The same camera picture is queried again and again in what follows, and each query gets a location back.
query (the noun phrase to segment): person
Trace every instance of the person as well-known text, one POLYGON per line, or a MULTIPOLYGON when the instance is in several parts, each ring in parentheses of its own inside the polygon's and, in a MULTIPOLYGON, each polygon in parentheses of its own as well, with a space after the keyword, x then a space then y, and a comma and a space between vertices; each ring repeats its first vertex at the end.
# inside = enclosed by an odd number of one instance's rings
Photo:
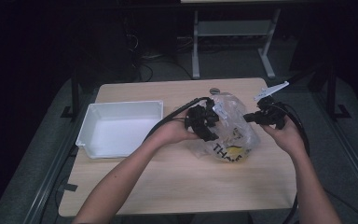
MULTIPOLYGON (((186 111, 177 118, 183 118, 186 111)), ((301 224, 340 223, 313 169, 296 125, 286 116, 282 130, 262 126, 276 144, 289 154, 296 170, 301 224)), ((156 152, 168 144, 198 139, 179 119, 169 121, 151 134, 128 158, 110 171, 91 192, 73 223, 109 223, 129 197, 137 180, 156 152)))

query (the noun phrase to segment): wooden table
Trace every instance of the wooden table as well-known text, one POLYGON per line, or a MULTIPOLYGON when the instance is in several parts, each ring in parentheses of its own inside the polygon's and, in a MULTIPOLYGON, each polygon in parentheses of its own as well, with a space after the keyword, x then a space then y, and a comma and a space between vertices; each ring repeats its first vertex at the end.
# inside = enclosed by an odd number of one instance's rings
MULTIPOLYGON (((253 97, 266 83, 261 78, 110 84, 100 88, 96 102, 163 100, 164 114, 191 100, 209 96, 210 88, 230 92, 247 106, 257 109, 253 97)), ((211 156, 198 158, 185 141, 162 148, 146 167, 119 215, 243 211, 291 207, 296 195, 296 177, 289 156, 258 125, 261 139, 249 158, 228 163, 211 156)), ((79 150, 59 213, 75 216, 95 185, 121 159, 89 159, 79 150)))

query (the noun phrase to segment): plastic bag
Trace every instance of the plastic bag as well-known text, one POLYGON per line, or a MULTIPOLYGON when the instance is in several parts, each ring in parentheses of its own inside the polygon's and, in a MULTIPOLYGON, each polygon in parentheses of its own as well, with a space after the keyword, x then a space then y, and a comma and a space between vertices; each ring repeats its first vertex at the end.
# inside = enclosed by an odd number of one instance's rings
POLYGON ((214 100, 213 111, 219 115, 216 126, 209 128, 219 138, 214 141, 193 141, 191 148, 198 157, 213 155, 220 161, 243 161, 260 139, 252 126, 245 121, 245 105, 234 95, 224 92, 210 97, 214 100))

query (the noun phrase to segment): black cable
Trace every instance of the black cable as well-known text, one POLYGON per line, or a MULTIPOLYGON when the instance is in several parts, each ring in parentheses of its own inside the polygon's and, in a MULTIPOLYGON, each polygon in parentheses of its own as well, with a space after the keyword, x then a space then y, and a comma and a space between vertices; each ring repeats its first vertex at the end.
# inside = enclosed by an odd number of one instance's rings
POLYGON ((179 107, 177 110, 173 111, 171 114, 169 114, 167 117, 165 117, 164 119, 162 119, 160 122, 158 122, 151 130, 150 132, 147 134, 145 140, 152 135, 152 133, 154 133, 159 127, 161 127, 163 124, 167 123, 168 121, 171 121, 175 116, 177 116, 178 114, 182 113, 183 111, 189 109, 192 105, 195 105, 196 103, 198 103, 201 100, 206 100, 206 101, 212 101, 211 98, 209 97, 201 97, 201 98, 196 98, 194 100, 192 100, 191 102, 182 105, 181 107, 179 107))
MULTIPOLYGON (((143 66, 143 67, 149 69, 149 71, 150 71, 150 76, 149 76, 149 78, 148 78, 145 82, 150 81, 150 80, 152 79, 153 75, 154 75, 153 69, 152 69, 150 66, 147 66, 147 65, 144 64, 144 63, 142 63, 141 65, 139 65, 139 67, 141 67, 141 66, 143 66)), ((140 71, 139 71, 139 78, 140 78, 141 81, 144 81, 144 79, 142 78, 142 74, 141 74, 140 71)))
MULTIPOLYGON (((280 107, 278 107, 276 105, 271 105, 271 106, 274 106, 275 108, 279 108, 280 110, 284 111, 283 109, 281 109, 280 107)), ((285 111, 285 114, 296 125, 296 127, 297 127, 297 129, 298 129, 298 131, 300 133, 300 136, 301 136, 302 140, 304 141, 304 146, 305 146, 307 155, 310 156, 310 141, 309 141, 309 138, 307 137, 307 134, 305 132, 304 126, 303 126, 303 124, 302 124, 297 112, 290 105, 284 105, 284 106, 290 108, 293 111, 294 114, 292 114, 290 112, 287 112, 287 111, 285 111)), ((324 191, 326 193, 330 194, 331 196, 333 196, 334 198, 336 198, 337 200, 339 200, 340 202, 342 202, 345 205, 347 205, 350 209, 352 209, 358 215, 358 210, 355 207, 353 207, 349 203, 347 203, 344 200, 342 200, 341 198, 339 198, 336 194, 334 194, 330 190, 324 188, 324 191)), ((298 206, 298 200, 297 200, 297 195, 296 195, 295 200, 293 202, 293 206, 291 208, 291 211, 290 211, 289 215, 287 216, 287 218, 285 219, 285 221, 283 222, 283 224, 289 223, 289 221, 293 218, 294 214, 296 213, 297 206, 298 206)))
POLYGON ((334 194, 333 192, 331 192, 328 189, 324 188, 324 191, 328 194, 330 194, 331 196, 333 196, 334 198, 336 198, 337 200, 339 200, 340 202, 344 203, 345 205, 347 205, 351 210, 353 210, 357 215, 358 215, 358 210, 353 207, 352 205, 350 205, 349 203, 345 202, 344 200, 342 200, 341 198, 339 198, 336 194, 334 194))
POLYGON ((152 61, 152 62, 145 62, 145 63, 173 63, 173 64, 175 64, 176 66, 182 68, 182 70, 184 70, 184 71, 186 72, 187 76, 190 77, 190 79, 194 79, 194 78, 190 75, 190 73, 188 73, 187 70, 186 70, 182 65, 180 65, 179 63, 176 63, 176 62, 170 62, 170 61, 156 61, 156 62, 153 62, 153 61, 152 61))

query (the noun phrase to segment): white container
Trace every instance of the white container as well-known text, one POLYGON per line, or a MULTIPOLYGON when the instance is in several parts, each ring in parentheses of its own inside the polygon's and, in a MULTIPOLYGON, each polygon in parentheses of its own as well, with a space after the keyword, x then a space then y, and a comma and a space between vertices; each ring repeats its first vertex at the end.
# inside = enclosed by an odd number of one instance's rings
POLYGON ((127 157, 162 117, 162 101, 90 104, 76 145, 92 159, 127 157))

